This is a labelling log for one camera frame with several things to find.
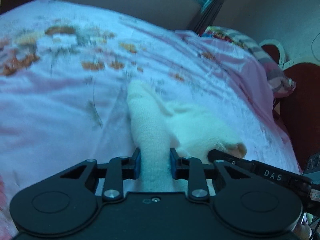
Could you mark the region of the pink blanket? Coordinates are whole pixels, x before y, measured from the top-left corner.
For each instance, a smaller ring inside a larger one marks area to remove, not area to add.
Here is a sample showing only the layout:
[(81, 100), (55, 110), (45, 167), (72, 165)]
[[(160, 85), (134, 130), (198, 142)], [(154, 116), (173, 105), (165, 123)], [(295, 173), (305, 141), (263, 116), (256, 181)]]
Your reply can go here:
[(257, 116), (284, 141), (289, 136), (277, 124), (274, 118), (275, 98), (269, 86), (264, 67), (255, 57), (244, 49), (218, 38), (202, 37), (192, 31), (175, 33), (186, 44), (200, 51), (200, 57), (206, 62), (219, 66), (226, 71), (239, 86), (240, 94), (246, 98), (249, 107)]

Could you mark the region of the cream knit sweater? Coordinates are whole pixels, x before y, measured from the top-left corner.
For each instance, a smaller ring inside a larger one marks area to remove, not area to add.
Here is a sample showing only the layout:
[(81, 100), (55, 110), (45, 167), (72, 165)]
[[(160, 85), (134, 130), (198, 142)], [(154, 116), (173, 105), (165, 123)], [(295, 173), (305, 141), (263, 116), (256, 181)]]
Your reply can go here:
[(141, 152), (138, 189), (142, 192), (186, 192), (187, 181), (171, 175), (170, 149), (181, 157), (208, 164), (207, 154), (220, 150), (244, 158), (247, 148), (231, 126), (202, 106), (163, 101), (146, 83), (132, 81), (127, 91), (131, 133)]

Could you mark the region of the multicolour patterned pillow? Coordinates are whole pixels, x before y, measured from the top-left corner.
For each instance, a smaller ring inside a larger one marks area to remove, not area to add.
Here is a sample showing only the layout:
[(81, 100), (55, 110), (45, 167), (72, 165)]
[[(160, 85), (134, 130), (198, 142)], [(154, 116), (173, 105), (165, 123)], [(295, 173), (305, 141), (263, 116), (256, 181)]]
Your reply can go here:
[(202, 37), (218, 38), (239, 46), (252, 54), (264, 67), (269, 86), (275, 98), (284, 98), (292, 94), (296, 83), (283, 72), (287, 54), (283, 45), (277, 40), (266, 40), (258, 44), (247, 35), (233, 29), (217, 26), (208, 26), (201, 33)]

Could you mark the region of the pink floral bed sheet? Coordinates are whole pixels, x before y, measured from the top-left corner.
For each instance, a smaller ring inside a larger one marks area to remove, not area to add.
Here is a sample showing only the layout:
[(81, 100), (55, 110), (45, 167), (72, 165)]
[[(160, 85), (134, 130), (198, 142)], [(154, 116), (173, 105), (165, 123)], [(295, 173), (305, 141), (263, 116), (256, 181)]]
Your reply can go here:
[(202, 106), (231, 126), (246, 159), (300, 172), (284, 141), (226, 71), (169, 31), (117, 12), (37, 0), (1, 16), (1, 239), (22, 189), (86, 159), (106, 163), (135, 142), (127, 91)]

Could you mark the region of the red white headboard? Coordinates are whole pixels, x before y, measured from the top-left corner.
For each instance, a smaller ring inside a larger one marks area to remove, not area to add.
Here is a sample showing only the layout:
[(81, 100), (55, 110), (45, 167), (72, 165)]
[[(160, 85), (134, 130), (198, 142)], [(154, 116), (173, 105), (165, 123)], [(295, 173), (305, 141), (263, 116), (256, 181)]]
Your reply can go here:
[(319, 152), (319, 63), (309, 56), (287, 61), (277, 40), (264, 40), (260, 46), (296, 82), (291, 95), (276, 101), (274, 117), (304, 169), (309, 157)]

